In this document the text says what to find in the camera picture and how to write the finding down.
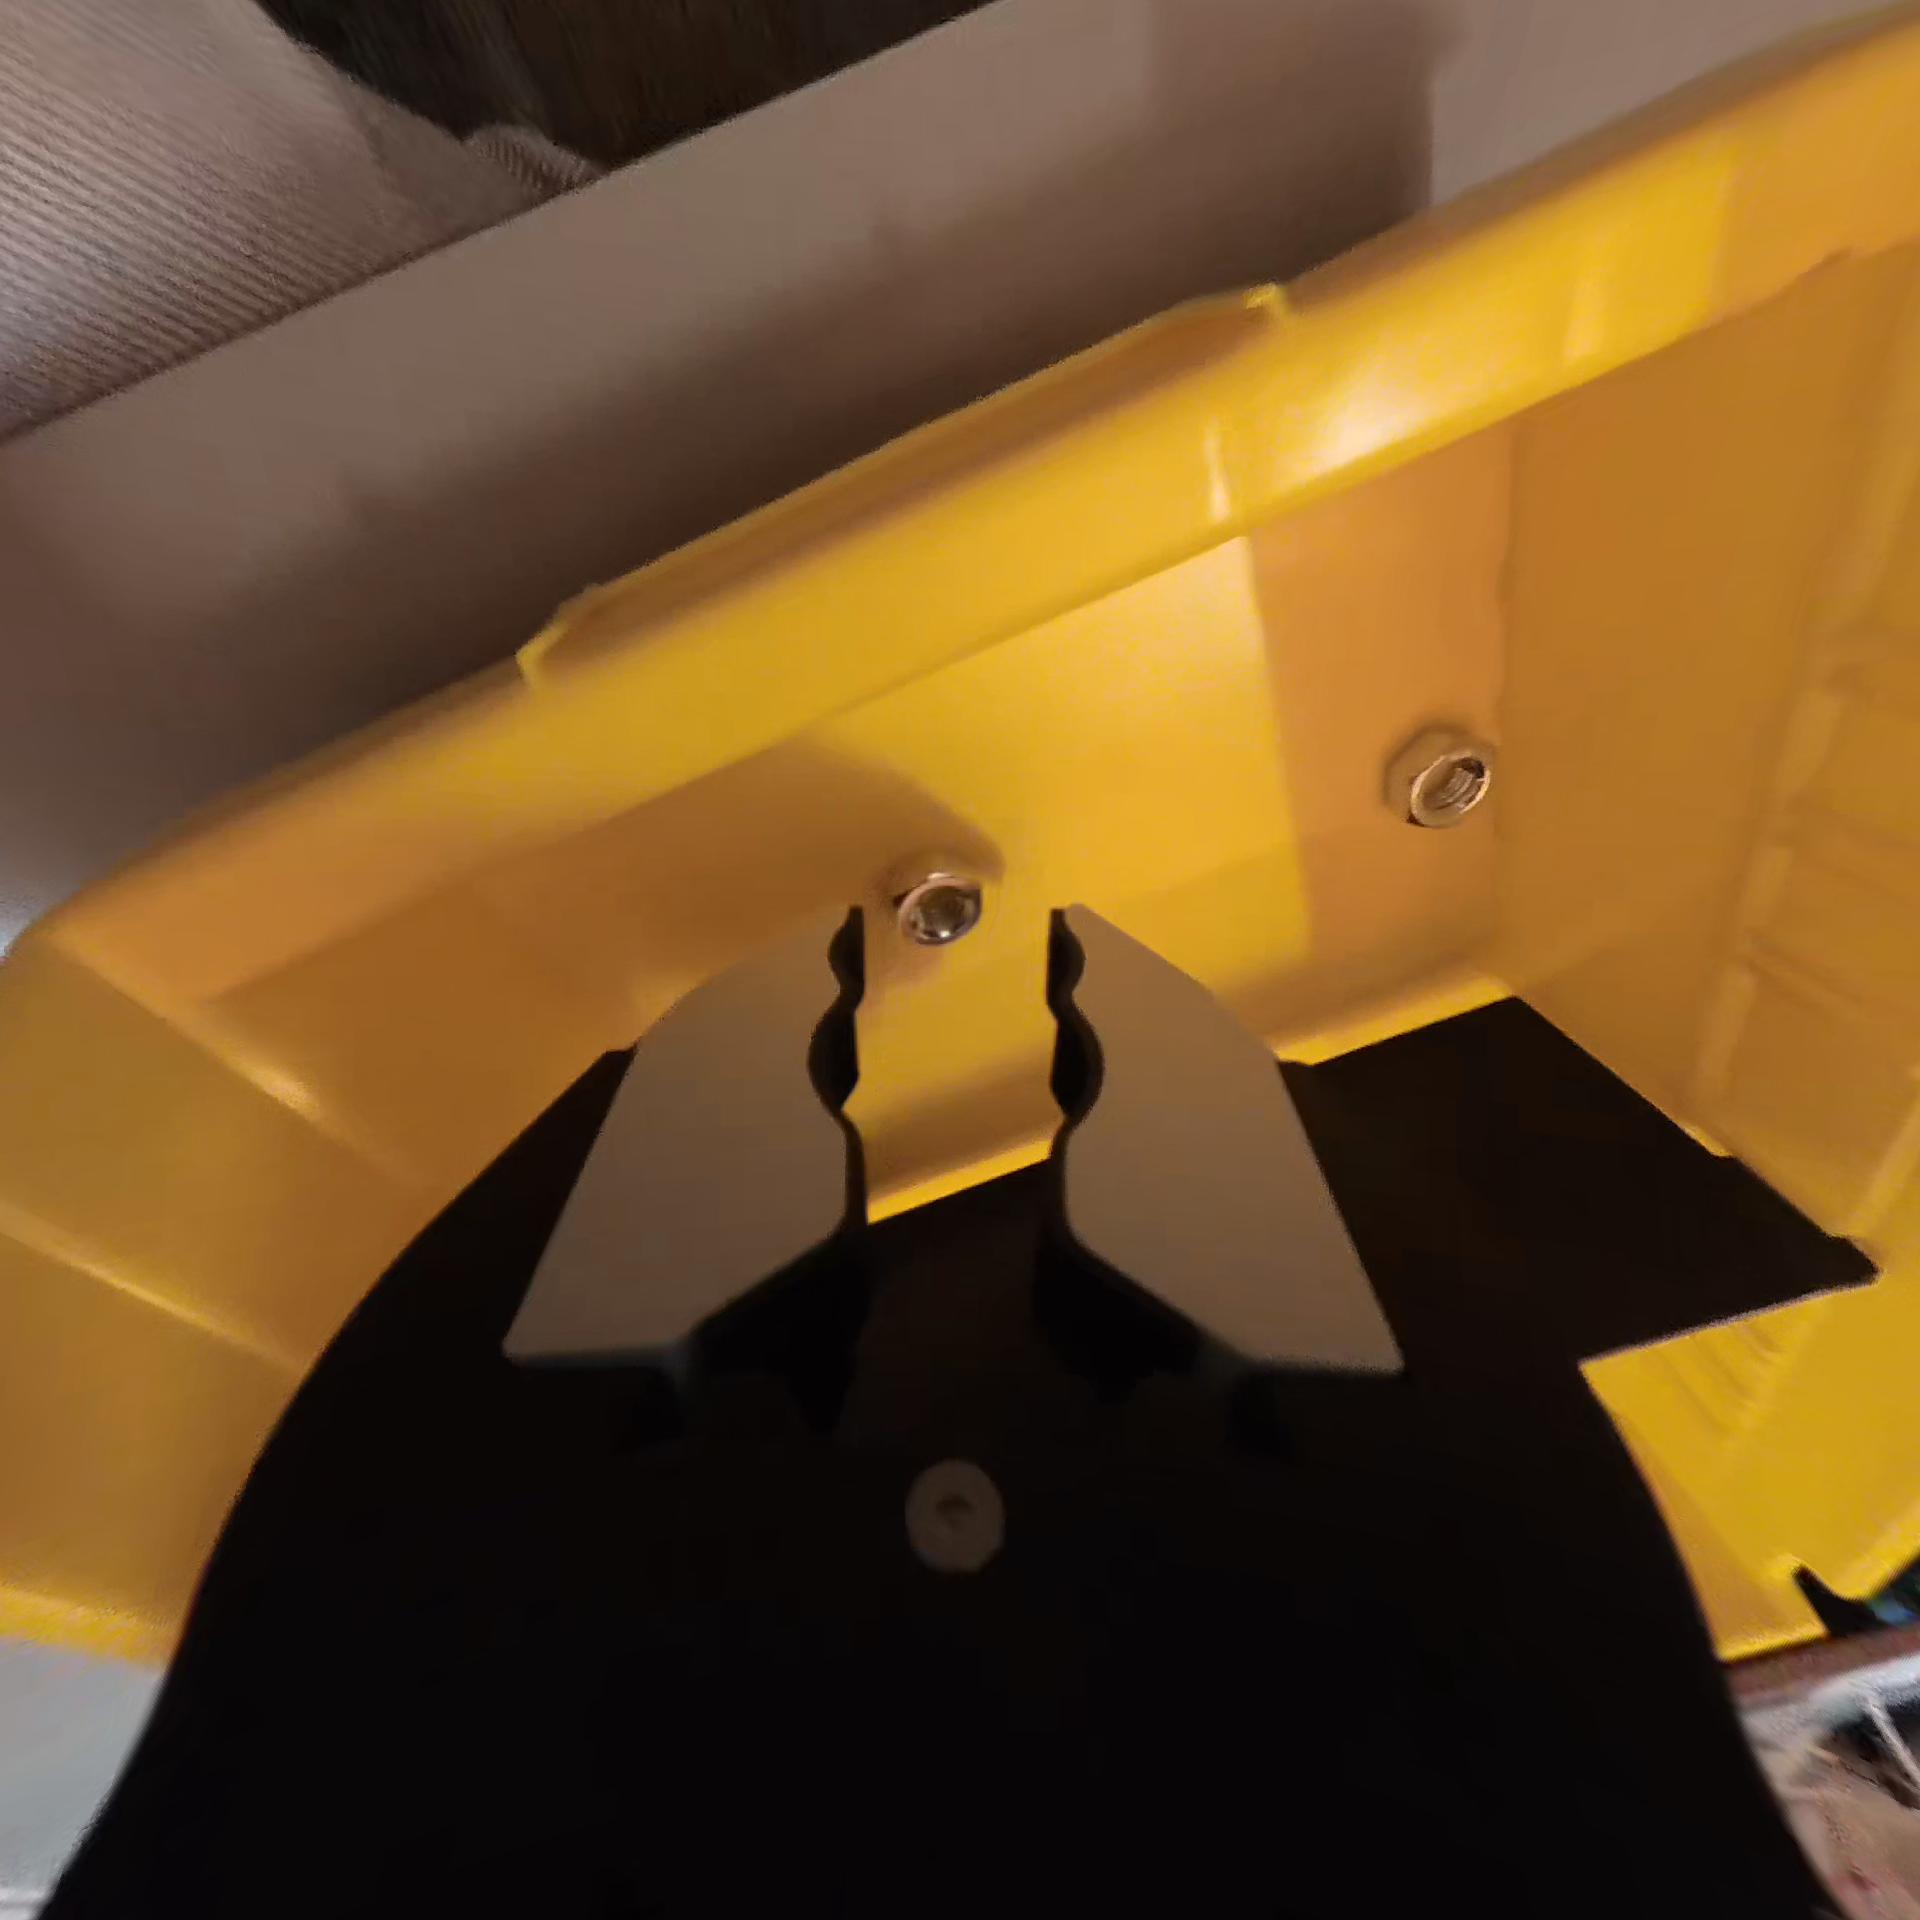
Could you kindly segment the person's grey sweatshirt torso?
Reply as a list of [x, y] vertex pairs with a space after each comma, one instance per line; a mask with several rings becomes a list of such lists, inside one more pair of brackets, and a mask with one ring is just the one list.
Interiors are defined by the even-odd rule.
[[4, 439], [600, 173], [448, 131], [258, 5], [4, 2]]

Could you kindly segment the grey desk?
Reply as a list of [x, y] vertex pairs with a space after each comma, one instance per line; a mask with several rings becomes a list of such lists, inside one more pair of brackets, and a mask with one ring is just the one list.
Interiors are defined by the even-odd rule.
[[[420, 627], [324, 583], [260, 637], [344, 545], [415, 571], [375, 467], [437, 545], [517, 450], [703, 416], [714, 515], [639, 506], [632, 571], [1892, 7], [1397, 223], [1429, 7], [985, 7], [36, 426], [26, 792], [127, 799], [218, 722], [234, 767], [10, 946], [271, 749], [502, 664], [494, 617], [612, 518]], [[1253, 1362], [1066, 1246], [1046, 944], [1036, 1162], [871, 1211], [865, 958], [863, 1221], [665, 1357], [517, 1363], [637, 1039], [594, 1056], [271, 1416], [40, 1915], [1842, 1915], [1592, 1360]]]

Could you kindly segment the silver hex nut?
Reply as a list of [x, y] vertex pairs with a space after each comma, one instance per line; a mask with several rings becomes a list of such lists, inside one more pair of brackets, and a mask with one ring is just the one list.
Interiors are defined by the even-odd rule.
[[964, 941], [982, 920], [989, 881], [960, 854], [922, 850], [886, 869], [879, 898], [902, 944], [937, 950]]
[[1497, 777], [1497, 745], [1465, 726], [1421, 726], [1383, 765], [1383, 803], [1410, 826], [1439, 832], [1463, 824], [1488, 799]]

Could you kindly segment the divided yellow plastic bin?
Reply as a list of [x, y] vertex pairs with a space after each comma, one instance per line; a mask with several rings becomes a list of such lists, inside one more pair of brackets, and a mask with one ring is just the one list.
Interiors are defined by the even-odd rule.
[[[1916, 1550], [1916, 5], [1287, 285], [1175, 305], [632, 571], [690, 426], [517, 450], [320, 587], [402, 627], [612, 512], [504, 663], [199, 814], [4, 959], [4, 1632], [162, 1662], [271, 1416], [594, 1056], [865, 910], [871, 1211], [1040, 1159], [1087, 905], [1282, 1058], [1518, 998], [1880, 1259], [1588, 1375], [1728, 1657]], [[1452, 830], [1385, 760], [1497, 747]], [[879, 898], [941, 850], [964, 941]]]

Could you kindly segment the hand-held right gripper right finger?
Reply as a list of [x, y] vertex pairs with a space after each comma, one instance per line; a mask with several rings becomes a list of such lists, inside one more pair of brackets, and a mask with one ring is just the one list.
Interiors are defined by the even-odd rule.
[[1273, 1048], [1080, 903], [1049, 914], [1046, 1007], [1066, 1246], [1242, 1360], [1398, 1375], [1400, 1344]]

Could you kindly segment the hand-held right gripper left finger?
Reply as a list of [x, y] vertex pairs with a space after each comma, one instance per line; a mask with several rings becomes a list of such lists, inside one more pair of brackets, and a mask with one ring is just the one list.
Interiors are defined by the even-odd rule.
[[865, 1216], [848, 1099], [865, 930], [806, 915], [636, 1042], [502, 1338], [517, 1363], [656, 1360]]

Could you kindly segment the black bin divider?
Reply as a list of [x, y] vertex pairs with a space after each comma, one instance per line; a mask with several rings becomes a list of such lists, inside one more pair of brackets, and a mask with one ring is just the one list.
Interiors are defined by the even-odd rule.
[[1279, 1078], [1413, 1375], [1566, 1374], [1880, 1275], [1522, 998]]

